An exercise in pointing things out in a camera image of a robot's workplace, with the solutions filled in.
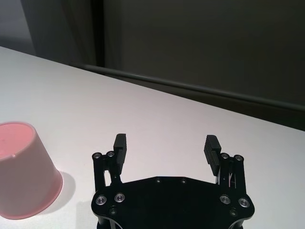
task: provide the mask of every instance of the dark gray wall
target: dark gray wall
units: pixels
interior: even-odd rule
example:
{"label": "dark gray wall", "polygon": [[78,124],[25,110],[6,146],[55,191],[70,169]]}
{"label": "dark gray wall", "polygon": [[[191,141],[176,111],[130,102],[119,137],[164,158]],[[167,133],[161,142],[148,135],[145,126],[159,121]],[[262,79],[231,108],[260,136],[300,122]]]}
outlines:
{"label": "dark gray wall", "polygon": [[105,0],[105,20],[108,67],[305,104],[299,1]]}
{"label": "dark gray wall", "polygon": [[65,64],[95,64],[90,2],[1,0],[0,46]]}
{"label": "dark gray wall", "polygon": [[35,55],[20,0],[0,1],[0,46]]}

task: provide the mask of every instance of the white table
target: white table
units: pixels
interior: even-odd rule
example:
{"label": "white table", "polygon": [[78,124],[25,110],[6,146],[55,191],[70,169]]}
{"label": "white table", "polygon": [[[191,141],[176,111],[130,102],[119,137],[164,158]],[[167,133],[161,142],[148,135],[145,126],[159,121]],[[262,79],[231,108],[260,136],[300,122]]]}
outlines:
{"label": "white table", "polygon": [[0,48],[0,122],[38,131],[64,188],[42,213],[0,218],[2,229],[94,229],[94,152],[127,134],[122,181],[186,176],[214,182],[203,145],[216,135],[224,152],[245,157],[255,205],[245,229],[304,228],[305,132]]}

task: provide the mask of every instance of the pink cup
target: pink cup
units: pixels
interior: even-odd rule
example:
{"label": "pink cup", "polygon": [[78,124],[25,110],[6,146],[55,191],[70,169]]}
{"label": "pink cup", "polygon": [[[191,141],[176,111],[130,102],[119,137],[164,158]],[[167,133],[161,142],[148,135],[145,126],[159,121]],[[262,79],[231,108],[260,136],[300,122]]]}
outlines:
{"label": "pink cup", "polygon": [[0,124],[0,216],[24,219],[38,214],[57,198],[62,183],[33,126]]}

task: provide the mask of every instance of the plastic cup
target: plastic cup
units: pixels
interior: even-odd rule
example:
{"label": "plastic cup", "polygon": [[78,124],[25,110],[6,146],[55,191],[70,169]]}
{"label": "plastic cup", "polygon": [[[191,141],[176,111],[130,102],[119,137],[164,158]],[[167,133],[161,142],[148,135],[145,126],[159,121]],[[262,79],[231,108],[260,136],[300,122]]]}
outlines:
{"label": "plastic cup", "polygon": [[28,123],[0,124],[0,216],[24,219],[59,195],[62,176]]}

